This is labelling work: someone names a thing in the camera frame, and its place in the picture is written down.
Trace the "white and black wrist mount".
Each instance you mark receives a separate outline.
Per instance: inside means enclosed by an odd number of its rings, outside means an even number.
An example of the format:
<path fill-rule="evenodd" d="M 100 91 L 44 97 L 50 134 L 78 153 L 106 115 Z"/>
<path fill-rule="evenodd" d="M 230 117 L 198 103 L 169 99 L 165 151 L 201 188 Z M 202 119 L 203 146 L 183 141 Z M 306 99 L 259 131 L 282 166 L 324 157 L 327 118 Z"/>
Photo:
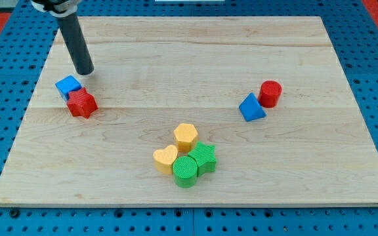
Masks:
<path fill-rule="evenodd" d="M 31 5 L 39 12 L 49 12 L 57 18 L 64 18 L 78 10 L 82 0 L 31 0 Z"/>

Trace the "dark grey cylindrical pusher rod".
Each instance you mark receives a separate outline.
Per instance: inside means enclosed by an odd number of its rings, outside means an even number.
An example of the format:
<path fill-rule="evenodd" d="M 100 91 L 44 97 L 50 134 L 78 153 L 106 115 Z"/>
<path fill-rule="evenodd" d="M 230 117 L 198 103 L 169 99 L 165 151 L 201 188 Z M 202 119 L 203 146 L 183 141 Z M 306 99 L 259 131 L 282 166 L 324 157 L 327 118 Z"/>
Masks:
<path fill-rule="evenodd" d="M 93 61 L 87 48 L 83 32 L 76 13 L 56 19 L 65 45 L 79 75 L 88 75 L 94 71 Z"/>

